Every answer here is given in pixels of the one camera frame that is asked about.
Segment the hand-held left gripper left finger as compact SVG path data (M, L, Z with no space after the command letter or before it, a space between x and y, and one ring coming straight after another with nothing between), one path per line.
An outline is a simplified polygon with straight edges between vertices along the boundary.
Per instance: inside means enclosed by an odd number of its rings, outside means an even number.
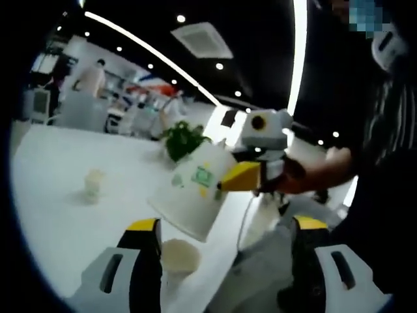
M70 306L75 312L160 312L161 254L160 219L134 222L82 272Z

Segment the person's right hand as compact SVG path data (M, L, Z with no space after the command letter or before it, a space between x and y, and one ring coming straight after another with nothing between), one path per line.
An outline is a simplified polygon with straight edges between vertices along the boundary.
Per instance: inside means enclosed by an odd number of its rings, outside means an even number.
M301 194L320 187L323 176L323 165L304 167L299 161L286 158L276 190L286 194Z

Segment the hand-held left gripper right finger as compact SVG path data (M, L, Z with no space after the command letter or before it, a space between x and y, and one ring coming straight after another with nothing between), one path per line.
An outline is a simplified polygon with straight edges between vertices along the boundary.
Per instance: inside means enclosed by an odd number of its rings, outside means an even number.
M291 219L293 283L277 294L285 312L391 312L393 297L373 281L373 271L346 245L330 245L328 226Z

